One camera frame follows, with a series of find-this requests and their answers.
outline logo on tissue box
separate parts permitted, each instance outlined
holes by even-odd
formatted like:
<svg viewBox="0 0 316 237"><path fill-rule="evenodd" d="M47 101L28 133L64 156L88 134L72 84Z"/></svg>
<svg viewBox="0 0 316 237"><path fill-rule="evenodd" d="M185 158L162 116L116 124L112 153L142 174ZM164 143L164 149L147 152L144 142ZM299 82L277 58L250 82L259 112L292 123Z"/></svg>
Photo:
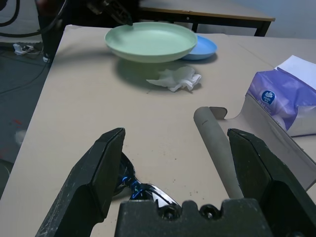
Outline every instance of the logo on tissue box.
<svg viewBox="0 0 316 237"><path fill-rule="evenodd" d="M275 100L276 95L269 90L266 90L262 93L261 99L263 102L268 103L269 105Z"/></svg>

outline sunglasses lens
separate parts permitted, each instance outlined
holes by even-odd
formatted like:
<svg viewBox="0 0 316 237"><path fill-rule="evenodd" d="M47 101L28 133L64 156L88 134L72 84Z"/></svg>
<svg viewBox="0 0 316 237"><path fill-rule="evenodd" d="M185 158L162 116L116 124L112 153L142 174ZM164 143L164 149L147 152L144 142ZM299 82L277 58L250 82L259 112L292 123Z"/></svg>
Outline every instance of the sunglasses lens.
<svg viewBox="0 0 316 237"><path fill-rule="evenodd" d="M158 207L170 204L178 205L175 200L168 196L165 192L151 184L138 183L137 187L132 188L133 194L131 200L152 200L157 202Z"/></svg>
<svg viewBox="0 0 316 237"><path fill-rule="evenodd" d="M120 192L122 192L123 189L126 187L125 181L132 179L133 177L135 177L134 166L127 158L127 156L122 153L119 164L117 185L114 190L113 196L118 195Z"/></svg>

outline table leg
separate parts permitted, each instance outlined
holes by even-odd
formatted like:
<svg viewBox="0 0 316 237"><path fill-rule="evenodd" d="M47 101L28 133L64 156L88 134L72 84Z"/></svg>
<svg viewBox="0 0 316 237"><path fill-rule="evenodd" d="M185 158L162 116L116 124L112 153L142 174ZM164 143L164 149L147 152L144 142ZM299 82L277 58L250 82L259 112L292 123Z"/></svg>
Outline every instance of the table leg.
<svg viewBox="0 0 316 237"><path fill-rule="evenodd" d="M192 25L192 31L196 33L197 30L198 30L198 23L193 23L193 25Z"/></svg>
<svg viewBox="0 0 316 237"><path fill-rule="evenodd" d="M268 31L270 24L270 21L263 21L261 27L257 28L255 36L264 37Z"/></svg>

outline green plate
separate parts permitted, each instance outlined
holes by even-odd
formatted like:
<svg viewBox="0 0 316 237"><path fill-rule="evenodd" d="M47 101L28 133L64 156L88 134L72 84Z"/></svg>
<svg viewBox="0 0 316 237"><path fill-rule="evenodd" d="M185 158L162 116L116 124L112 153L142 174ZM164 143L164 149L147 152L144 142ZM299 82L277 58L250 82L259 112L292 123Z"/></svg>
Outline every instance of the green plate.
<svg viewBox="0 0 316 237"><path fill-rule="evenodd" d="M140 63L163 63L187 55L198 38L191 30L168 23L140 22L119 26L105 35L114 54Z"/></svg>

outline wall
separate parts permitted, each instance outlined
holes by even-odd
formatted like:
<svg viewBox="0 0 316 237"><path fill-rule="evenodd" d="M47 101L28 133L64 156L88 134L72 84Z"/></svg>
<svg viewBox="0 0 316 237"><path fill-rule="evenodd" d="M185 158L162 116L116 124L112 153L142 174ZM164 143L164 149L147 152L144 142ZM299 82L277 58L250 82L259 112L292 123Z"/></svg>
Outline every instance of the wall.
<svg viewBox="0 0 316 237"><path fill-rule="evenodd" d="M267 32L268 37L316 39L316 0L233 1L276 18ZM201 25L198 32L253 36L255 30Z"/></svg>
<svg viewBox="0 0 316 237"><path fill-rule="evenodd" d="M0 27L0 32L11 34L25 34L39 29L38 14L35 0L21 0L18 18L9 26ZM15 0L8 0L6 7L0 11L0 22L9 20L15 11ZM35 42L41 41L40 36L13 39L0 37L0 42Z"/></svg>
<svg viewBox="0 0 316 237"><path fill-rule="evenodd" d="M0 32L29 33L39 28L35 0L21 0L18 19L10 26L1 27ZM267 32L268 37L316 39L316 0L233 0L244 6L259 10L276 18ZM0 22L7 21L14 13L15 0L0 12ZM199 33L225 33L228 35L253 36L255 29L199 25ZM28 39L3 39L0 41L39 41L40 37Z"/></svg>

